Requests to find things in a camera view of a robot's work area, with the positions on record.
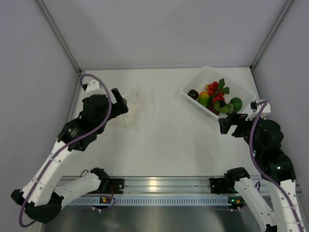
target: white table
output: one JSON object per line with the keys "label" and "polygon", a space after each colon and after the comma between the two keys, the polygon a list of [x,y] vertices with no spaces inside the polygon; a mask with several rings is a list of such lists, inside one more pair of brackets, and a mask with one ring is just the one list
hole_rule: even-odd
{"label": "white table", "polygon": [[[140,87],[140,114],[134,126],[110,121],[81,159],[65,176],[84,169],[104,168],[110,176],[222,176],[228,169],[244,167],[258,175],[241,138],[221,135],[217,120],[191,105],[180,94],[182,84],[199,69],[143,69],[89,71],[109,89]],[[217,68],[243,87],[257,90],[249,68]],[[82,110],[82,91],[75,116]]]}

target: red tomato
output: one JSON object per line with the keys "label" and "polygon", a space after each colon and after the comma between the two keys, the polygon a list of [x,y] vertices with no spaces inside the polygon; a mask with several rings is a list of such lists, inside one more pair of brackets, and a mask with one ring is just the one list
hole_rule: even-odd
{"label": "red tomato", "polygon": [[214,95],[214,94],[215,94],[215,92],[214,92],[214,90],[209,89],[208,94],[209,94],[210,96],[212,96],[212,95]]}
{"label": "red tomato", "polygon": [[218,89],[218,85],[219,85],[219,83],[216,82],[216,81],[214,81],[214,82],[212,83],[213,90],[217,90],[217,89]]}
{"label": "red tomato", "polygon": [[222,97],[219,97],[219,96],[215,96],[213,99],[212,99],[212,104],[214,104],[216,101],[218,100],[221,100]]}

